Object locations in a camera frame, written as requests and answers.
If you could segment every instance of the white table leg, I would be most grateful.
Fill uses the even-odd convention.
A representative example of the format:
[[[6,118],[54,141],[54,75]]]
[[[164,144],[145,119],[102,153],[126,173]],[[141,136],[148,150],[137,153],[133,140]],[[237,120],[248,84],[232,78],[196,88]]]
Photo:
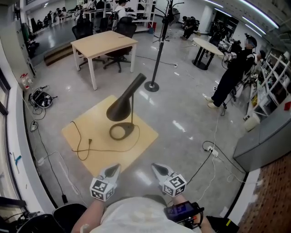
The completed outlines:
[[[76,67],[77,67],[77,71],[80,70],[80,66],[79,66],[79,58],[78,58],[78,54],[77,54],[77,50],[74,46],[73,47],[73,53],[74,53],[74,58],[75,58],[75,64],[76,64]]]
[[[90,69],[90,75],[91,75],[93,89],[97,90],[97,84],[96,84],[96,79],[95,79],[95,74],[94,74],[92,58],[88,58],[88,63],[89,63],[89,69]]]
[[[135,53],[136,53],[136,44],[132,46],[132,50],[131,50],[131,64],[130,64],[131,73],[133,72],[134,67],[135,67]]]

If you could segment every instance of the gray cabinet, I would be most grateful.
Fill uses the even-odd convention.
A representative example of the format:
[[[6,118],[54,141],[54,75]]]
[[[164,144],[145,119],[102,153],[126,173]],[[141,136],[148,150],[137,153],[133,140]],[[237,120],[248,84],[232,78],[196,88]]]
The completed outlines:
[[[265,120],[238,140],[234,159],[251,172],[291,151],[291,111],[285,111],[289,95]]]
[[[20,76],[28,73],[28,76],[33,79],[36,78],[36,71],[28,56],[20,21],[14,21],[3,28],[0,31],[0,39],[12,72],[20,84],[20,87],[24,90],[20,81]]]

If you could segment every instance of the oval table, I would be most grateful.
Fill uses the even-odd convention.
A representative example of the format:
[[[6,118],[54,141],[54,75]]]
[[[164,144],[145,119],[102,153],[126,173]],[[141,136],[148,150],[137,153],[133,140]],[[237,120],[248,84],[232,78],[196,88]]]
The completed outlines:
[[[195,38],[193,38],[193,42],[195,42],[197,45],[200,46],[200,49],[199,49],[199,52],[198,52],[196,58],[194,60],[192,60],[192,63],[195,66],[197,66],[199,69],[206,71],[208,69],[210,62],[213,59],[214,54],[216,54],[218,56],[223,56],[223,53],[216,46],[214,46],[213,44],[211,44],[203,39],[195,37]],[[201,60],[202,60],[202,57],[203,57],[206,50],[210,52],[210,58],[209,58],[207,64],[205,65],[203,62],[201,62]]]

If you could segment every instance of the controller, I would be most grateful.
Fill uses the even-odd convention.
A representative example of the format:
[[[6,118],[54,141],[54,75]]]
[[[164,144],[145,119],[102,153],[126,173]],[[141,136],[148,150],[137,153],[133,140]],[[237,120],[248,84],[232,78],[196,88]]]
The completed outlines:
[[[119,163],[104,168],[91,182],[91,196],[103,202],[107,201],[114,194],[120,172],[121,165]]]

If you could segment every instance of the black table lamp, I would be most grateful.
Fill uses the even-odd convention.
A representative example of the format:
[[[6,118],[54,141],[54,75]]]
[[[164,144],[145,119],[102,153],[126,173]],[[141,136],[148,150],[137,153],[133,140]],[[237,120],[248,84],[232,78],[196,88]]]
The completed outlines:
[[[107,109],[107,118],[113,122],[120,122],[126,119],[131,113],[131,122],[122,122],[113,125],[109,134],[114,140],[123,140],[128,137],[134,130],[135,125],[133,124],[133,94],[140,87],[140,85],[146,80],[146,76],[139,74],[126,91]],[[116,138],[112,135],[112,130],[115,127],[121,127],[124,129],[124,135],[120,138]]]

